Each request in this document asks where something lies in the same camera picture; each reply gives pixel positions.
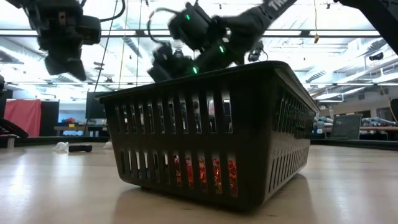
basket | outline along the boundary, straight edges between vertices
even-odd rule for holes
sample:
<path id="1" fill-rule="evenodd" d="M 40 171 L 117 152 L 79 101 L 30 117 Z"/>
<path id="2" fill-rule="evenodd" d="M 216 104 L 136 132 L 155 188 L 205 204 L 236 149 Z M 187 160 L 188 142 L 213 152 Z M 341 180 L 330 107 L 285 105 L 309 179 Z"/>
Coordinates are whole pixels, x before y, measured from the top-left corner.
<path id="1" fill-rule="evenodd" d="M 284 62 L 98 96 L 120 178 L 243 210 L 307 163 L 316 104 Z"/>

red cloth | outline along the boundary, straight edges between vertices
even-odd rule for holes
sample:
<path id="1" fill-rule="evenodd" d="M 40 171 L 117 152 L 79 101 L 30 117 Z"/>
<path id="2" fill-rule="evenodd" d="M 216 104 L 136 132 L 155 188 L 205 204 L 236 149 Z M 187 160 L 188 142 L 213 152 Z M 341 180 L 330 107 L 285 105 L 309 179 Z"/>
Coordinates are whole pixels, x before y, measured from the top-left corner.
<path id="1" fill-rule="evenodd" d="M 9 100 L 6 103 L 4 119 L 18 125 L 30 137 L 38 137 L 42 115 L 41 104 L 40 100 Z"/>

